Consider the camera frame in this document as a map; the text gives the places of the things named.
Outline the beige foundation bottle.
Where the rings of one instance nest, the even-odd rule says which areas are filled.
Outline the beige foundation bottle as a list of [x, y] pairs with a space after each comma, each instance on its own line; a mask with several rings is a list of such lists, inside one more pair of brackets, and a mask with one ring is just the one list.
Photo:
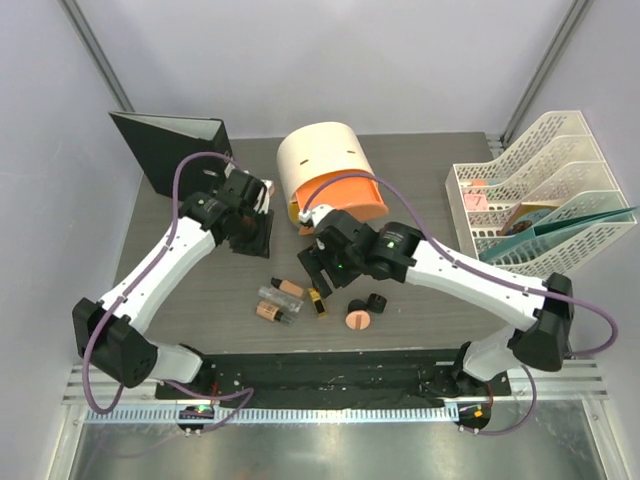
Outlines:
[[302, 299], [304, 297], [305, 290], [289, 280], [272, 277], [270, 283], [274, 288], [287, 295], [298, 299]]

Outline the clear plastic bottle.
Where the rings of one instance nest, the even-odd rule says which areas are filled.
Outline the clear plastic bottle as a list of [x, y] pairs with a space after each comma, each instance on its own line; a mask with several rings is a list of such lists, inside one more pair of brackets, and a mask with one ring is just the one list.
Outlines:
[[272, 304], [287, 310], [290, 313], [297, 314], [303, 306], [303, 300], [285, 293], [273, 286], [261, 286], [258, 289], [258, 296]]

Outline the yellow drawer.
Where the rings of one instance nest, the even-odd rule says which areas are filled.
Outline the yellow drawer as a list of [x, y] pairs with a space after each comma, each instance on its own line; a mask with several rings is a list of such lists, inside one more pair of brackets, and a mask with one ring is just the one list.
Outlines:
[[291, 201], [287, 205], [287, 213], [290, 222], [296, 227], [299, 227], [299, 204], [297, 201]]

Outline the BB cream tube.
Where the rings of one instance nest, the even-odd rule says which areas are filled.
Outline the BB cream tube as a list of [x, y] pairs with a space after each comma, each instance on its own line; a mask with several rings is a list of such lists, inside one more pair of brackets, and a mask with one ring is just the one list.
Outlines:
[[285, 314], [278, 306], [268, 302], [260, 301], [256, 306], [256, 314], [270, 322], [279, 323], [283, 325], [290, 325], [291, 318]]

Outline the white round drawer organizer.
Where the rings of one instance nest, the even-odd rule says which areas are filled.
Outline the white round drawer organizer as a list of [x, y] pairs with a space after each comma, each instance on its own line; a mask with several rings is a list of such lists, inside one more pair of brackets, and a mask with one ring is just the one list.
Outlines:
[[[280, 182], [282, 174], [307, 173], [312, 168], [374, 173], [355, 132], [340, 122], [311, 124], [290, 133], [278, 147], [276, 163]], [[316, 190], [304, 207], [311, 208], [311, 201], [319, 193]]]

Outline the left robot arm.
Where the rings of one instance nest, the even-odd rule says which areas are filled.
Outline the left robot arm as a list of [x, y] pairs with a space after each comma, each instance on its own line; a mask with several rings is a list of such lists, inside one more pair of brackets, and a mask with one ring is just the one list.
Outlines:
[[147, 379], [173, 381], [190, 398], [205, 397], [213, 375], [202, 354], [153, 343], [146, 332], [174, 288], [215, 248], [228, 244], [240, 255], [268, 257], [273, 190], [272, 181], [234, 169], [213, 191], [174, 201], [168, 230], [134, 270], [98, 300], [74, 306], [82, 374], [96, 367], [126, 388]]

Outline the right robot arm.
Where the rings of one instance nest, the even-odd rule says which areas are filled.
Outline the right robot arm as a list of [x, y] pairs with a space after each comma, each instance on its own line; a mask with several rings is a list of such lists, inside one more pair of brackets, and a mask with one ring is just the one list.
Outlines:
[[568, 354], [574, 317], [571, 280], [545, 280], [502, 271], [429, 242], [419, 230], [389, 222], [380, 230], [345, 210], [320, 205], [299, 216], [314, 242], [298, 259], [321, 297], [361, 275], [435, 289], [476, 305], [506, 322], [480, 341], [466, 342], [453, 364], [419, 375], [429, 396], [470, 396], [519, 365], [559, 371]]

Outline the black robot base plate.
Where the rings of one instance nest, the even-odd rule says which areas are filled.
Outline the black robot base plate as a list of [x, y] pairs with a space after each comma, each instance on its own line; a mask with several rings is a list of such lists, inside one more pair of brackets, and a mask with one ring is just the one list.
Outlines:
[[509, 396], [504, 371], [490, 382], [465, 377], [455, 349], [207, 355], [203, 381], [220, 396], [251, 388], [250, 408], [374, 410], [436, 407], [446, 400]]

